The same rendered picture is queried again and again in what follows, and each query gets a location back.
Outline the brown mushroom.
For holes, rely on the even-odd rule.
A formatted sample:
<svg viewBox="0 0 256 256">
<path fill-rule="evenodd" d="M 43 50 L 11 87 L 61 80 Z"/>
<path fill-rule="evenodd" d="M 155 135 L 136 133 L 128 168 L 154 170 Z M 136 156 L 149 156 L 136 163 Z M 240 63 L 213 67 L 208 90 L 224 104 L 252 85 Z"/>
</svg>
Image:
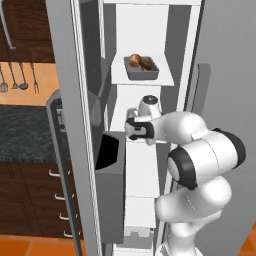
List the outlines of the brown mushroom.
<svg viewBox="0 0 256 256">
<path fill-rule="evenodd" d="M 152 69 L 152 63 L 147 59 L 141 59 L 139 61 L 139 64 L 142 69 L 151 70 Z"/>
</svg>

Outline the hanging metal ladle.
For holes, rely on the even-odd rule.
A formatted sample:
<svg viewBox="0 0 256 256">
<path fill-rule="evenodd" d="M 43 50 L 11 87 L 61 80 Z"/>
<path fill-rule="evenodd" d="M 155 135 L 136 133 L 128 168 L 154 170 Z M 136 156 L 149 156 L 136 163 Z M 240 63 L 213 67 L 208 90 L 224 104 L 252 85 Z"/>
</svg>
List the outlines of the hanging metal ladle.
<svg viewBox="0 0 256 256">
<path fill-rule="evenodd" d="M 22 74 L 22 77 L 23 77 L 23 83 L 19 85 L 19 88 L 21 90 L 27 90 L 28 89 L 28 83 L 27 83 L 26 78 L 25 78 L 23 64 L 22 64 L 22 62 L 19 62 L 18 64 L 19 64 L 21 74 Z"/>
</svg>

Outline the grey freezer cabinet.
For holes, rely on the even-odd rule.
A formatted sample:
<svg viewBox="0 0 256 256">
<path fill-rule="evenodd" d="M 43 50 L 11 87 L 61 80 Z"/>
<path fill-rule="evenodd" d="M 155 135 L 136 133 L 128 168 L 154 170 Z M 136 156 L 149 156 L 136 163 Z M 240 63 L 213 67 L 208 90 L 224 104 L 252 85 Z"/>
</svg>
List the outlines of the grey freezer cabinet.
<svg viewBox="0 0 256 256">
<path fill-rule="evenodd" d="M 91 0 L 81 8 L 85 72 L 94 169 L 105 132 L 124 132 L 126 111 L 147 94 L 159 99 L 161 109 L 180 110 L 196 48 L 202 0 Z M 111 64 L 117 53 L 152 58 L 163 54 L 173 86 L 112 83 Z M 168 144 L 153 146 L 126 137 L 126 189 L 122 244 L 101 241 L 102 256 L 151 255 L 160 243 L 164 226 L 156 218 L 142 223 L 136 208 L 147 213 L 164 187 L 170 185 L 165 156 Z"/>
</svg>

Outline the grey vegetable container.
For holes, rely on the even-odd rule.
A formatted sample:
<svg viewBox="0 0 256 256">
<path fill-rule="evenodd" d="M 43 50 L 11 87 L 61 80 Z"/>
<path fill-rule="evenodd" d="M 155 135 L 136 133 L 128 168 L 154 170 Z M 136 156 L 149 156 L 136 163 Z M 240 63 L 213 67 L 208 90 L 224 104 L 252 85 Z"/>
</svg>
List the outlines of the grey vegetable container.
<svg viewBox="0 0 256 256">
<path fill-rule="evenodd" d="M 138 66 L 132 67 L 129 62 L 130 57 L 124 57 L 124 65 L 126 69 L 127 76 L 130 80 L 156 80 L 159 74 L 159 68 L 153 61 L 153 59 L 149 56 L 143 56 L 143 59 L 150 62 L 152 65 L 150 70 L 146 70 L 145 68 Z"/>
</svg>

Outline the brown onion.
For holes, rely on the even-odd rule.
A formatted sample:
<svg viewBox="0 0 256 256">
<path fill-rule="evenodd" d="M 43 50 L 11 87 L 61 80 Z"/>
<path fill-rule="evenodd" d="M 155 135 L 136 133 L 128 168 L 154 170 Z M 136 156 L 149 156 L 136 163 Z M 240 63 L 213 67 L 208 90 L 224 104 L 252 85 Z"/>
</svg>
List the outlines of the brown onion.
<svg viewBox="0 0 256 256">
<path fill-rule="evenodd" d="M 139 54 L 132 54 L 129 58 L 129 64 L 132 67 L 138 67 L 140 65 L 141 56 Z"/>
</svg>

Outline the dark wood upper cupboard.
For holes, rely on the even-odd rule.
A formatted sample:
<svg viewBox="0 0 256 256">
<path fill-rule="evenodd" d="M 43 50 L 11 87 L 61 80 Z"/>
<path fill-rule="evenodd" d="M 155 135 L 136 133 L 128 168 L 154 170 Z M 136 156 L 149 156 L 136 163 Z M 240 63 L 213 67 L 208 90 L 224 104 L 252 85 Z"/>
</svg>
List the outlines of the dark wood upper cupboard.
<svg viewBox="0 0 256 256">
<path fill-rule="evenodd" d="M 45 0 L 4 0 L 3 9 L 16 50 L 9 48 L 0 19 L 0 61 L 54 63 Z"/>
</svg>

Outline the grey closed fridge door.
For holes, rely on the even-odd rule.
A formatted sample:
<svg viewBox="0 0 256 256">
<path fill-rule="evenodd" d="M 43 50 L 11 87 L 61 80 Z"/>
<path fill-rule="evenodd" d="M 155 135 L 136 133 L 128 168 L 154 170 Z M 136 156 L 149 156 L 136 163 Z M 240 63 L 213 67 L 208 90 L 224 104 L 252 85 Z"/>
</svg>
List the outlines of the grey closed fridge door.
<svg viewBox="0 0 256 256">
<path fill-rule="evenodd" d="M 225 174 L 230 202 L 196 246 L 204 256 L 238 256 L 256 221 L 256 0 L 205 0 L 195 63 L 211 66 L 202 110 L 208 127 L 237 135 L 247 152 Z"/>
</svg>

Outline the hanging metal whisk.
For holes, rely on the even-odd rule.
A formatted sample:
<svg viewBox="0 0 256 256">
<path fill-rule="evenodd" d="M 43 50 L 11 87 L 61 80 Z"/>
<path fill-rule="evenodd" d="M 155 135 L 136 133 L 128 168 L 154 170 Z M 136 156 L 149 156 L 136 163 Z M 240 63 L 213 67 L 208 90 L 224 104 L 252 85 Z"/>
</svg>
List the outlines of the hanging metal whisk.
<svg viewBox="0 0 256 256">
<path fill-rule="evenodd" d="M 0 84 L 0 92 L 7 93 L 8 92 L 8 84 L 5 81 L 1 63 L 0 63 L 0 75 L 2 78 L 2 83 Z"/>
</svg>

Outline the hanging metal fork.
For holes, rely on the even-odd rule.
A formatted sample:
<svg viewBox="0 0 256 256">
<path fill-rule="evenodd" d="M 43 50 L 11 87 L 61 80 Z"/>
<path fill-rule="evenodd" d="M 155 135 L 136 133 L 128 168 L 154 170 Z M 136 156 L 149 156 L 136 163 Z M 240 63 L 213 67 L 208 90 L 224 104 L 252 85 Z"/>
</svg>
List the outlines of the hanging metal fork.
<svg viewBox="0 0 256 256">
<path fill-rule="evenodd" d="M 35 94 L 39 94 L 38 82 L 36 79 L 34 64 L 32 62 L 30 62 L 30 68 L 32 70 L 32 75 L 33 75 L 33 79 L 34 79 L 34 92 L 35 92 Z"/>
</svg>

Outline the hanging metal spatula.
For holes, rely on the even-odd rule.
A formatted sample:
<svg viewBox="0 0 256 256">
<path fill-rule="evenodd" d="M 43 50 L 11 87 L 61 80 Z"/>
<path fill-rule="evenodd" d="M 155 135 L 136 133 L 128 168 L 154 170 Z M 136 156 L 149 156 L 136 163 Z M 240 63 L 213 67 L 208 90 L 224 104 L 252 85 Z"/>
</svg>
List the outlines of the hanging metal spatula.
<svg viewBox="0 0 256 256">
<path fill-rule="evenodd" d="M 14 76 L 14 73 L 13 73 L 12 63 L 8 62 L 8 66 L 9 66 L 9 69 L 10 69 L 10 72 L 11 72 L 11 76 L 12 76 L 12 80 L 13 80 L 12 89 L 18 89 L 19 85 L 17 84 L 15 76 Z"/>
</svg>

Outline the grey open freezer door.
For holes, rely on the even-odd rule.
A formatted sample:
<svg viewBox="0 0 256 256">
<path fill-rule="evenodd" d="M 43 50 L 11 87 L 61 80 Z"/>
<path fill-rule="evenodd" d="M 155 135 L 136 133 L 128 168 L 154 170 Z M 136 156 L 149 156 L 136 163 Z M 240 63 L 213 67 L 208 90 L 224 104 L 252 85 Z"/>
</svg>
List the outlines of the grey open freezer door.
<svg viewBox="0 0 256 256">
<path fill-rule="evenodd" d="M 92 149 L 81 0 L 46 0 L 76 191 L 72 192 L 83 256 L 102 256 Z"/>
</svg>

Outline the dark grey door bin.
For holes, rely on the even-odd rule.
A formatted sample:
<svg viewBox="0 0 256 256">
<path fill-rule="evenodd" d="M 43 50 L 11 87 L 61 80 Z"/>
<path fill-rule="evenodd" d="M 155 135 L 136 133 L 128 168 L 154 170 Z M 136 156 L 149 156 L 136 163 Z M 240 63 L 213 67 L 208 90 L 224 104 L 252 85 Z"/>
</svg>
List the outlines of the dark grey door bin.
<svg viewBox="0 0 256 256">
<path fill-rule="evenodd" d="M 122 244 L 126 189 L 126 135 L 105 132 L 95 170 L 101 241 Z"/>
</svg>

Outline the dark wood drawer cabinet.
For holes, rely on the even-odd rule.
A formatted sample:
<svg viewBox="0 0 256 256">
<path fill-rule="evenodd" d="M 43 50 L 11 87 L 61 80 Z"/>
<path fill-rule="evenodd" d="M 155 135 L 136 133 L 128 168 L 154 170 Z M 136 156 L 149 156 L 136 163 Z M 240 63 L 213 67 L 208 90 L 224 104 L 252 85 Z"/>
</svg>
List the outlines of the dark wood drawer cabinet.
<svg viewBox="0 0 256 256">
<path fill-rule="evenodd" d="M 0 162 L 0 234 L 66 238 L 72 234 L 56 164 Z"/>
</svg>

